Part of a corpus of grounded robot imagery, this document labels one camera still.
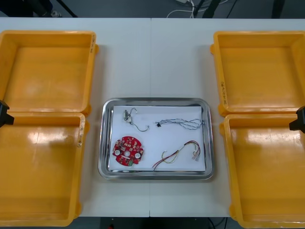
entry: stainless steel tray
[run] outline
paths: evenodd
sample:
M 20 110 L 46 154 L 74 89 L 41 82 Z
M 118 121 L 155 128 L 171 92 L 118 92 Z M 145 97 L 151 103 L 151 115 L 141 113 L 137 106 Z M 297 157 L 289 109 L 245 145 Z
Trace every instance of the stainless steel tray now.
M 110 170 L 112 155 L 112 115 L 114 106 L 200 106 L 202 108 L 205 171 L 137 171 Z M 213 136 L 209 105 L 197 98 L 115 98 L 103 107 L 98 162 L 99 173 L 106 179 L 208 179 L 214 173 Z

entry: tray rim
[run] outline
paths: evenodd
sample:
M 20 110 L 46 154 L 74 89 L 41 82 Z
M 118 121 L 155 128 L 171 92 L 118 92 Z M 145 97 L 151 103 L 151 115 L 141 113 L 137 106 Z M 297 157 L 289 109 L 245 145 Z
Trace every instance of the tray rim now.
M 108 117 L 107 112 L 109 113 L 109 108 L 113 108 L 115 105 L 114 103 L 117 103 L 118 101 L 126 101 L 129 103 L 136 102 L 136 103 L 157 103 L 157 102 L 164 102 L 164 103 L 172 103 L 172 102 L 190 102 L 200 105 L 202 108 L 205 108 L 206 113 L 206 121 L 207 121 L 207 129 L 208 129 L 208 135 L 207 138 L 209 140 L 208 146 L 206 146 L 206 157 L 205 157 L 205 163 L 206 168 L 210 166 L 210 170 L 202 171 L 202 174 L 199 174 L 197 171 L 187 171 L 186 173 L 180 173 L 174 171 L 155 171 L 155 172 L 149 172 L 149 171 L 139 171 L 137 173 L 130 173 L 130 172 L 121 172 L 118 175 L 115 174 L 115 172 L 109 172 L 106 169 L 106 163 L 104 162 L 104 158 L 107 156 L 107 150 L 110 147 L 108 135 L 111 133 L 111 128 L 109 129 L 108 125 L 111 121 L 111 119 Z M 99 145 L 99 160 L 98 160 L 98 171 L 102 177 L 105 179 L 209 179 L 214 174 L 214 145 L 213 145 L 213 134 L 212 134 L 212 123 L 211 123 L 211 113 L 210 113 L 210 107 L 207 104 L 206 101 L 199 98 L 163 98 L 163 97 L 143 97 L 143 98 L 113 98 L 109 99 L 105 102 L 102 110 L 102 123 L 101 123 L 101 132 L 100 132 L 100 145 Z

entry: circular pcb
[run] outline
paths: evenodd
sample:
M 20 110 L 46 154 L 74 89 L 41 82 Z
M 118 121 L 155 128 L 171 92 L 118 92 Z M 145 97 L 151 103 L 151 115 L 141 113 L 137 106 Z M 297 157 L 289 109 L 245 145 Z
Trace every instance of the circular pcb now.
M 123 166 L 132 166 L 138 164 L 143 156 L 141 142 L 135 137 L 126 136 L 115 142 L 113 154 L 116 156 L 116 161 Z

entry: table surface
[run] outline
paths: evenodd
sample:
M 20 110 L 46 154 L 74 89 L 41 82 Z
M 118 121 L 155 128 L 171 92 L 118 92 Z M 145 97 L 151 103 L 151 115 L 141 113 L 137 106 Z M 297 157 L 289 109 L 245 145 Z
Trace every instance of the table surface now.
M 305 30 L 305 20 L 0 18 L 2 30 L 94 31 L 100 52 L 81 178 L 82 216 L 224 217 L 230 191 L 213 56 L 216 31 Z M 103 103 L 115 97 L 197 97 L 211 108 L 216 168 L 207 181 L 109 181 L 97 169 Z

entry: yellow plastic tray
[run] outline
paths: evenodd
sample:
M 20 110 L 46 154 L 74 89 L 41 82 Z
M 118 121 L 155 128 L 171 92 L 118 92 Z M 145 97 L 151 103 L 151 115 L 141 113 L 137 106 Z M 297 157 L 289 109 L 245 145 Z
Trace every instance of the yellow plastic tray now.
M 305 105 L 303 31 L 220 31 L 211 52 L 222 116 L 295 113 Z
M 0 226 L 67 226 L 80 214 L 89 125 L 81 113 L 10 113 L 0 128 Z
M 88 115 L 95 40 L 87 31 L 4 31 L 0 100 L 11 112 Z
M 231 216 L 244 228 L 305 227 L 305 135 L 295 114 L 231 114 L 220 125 Z

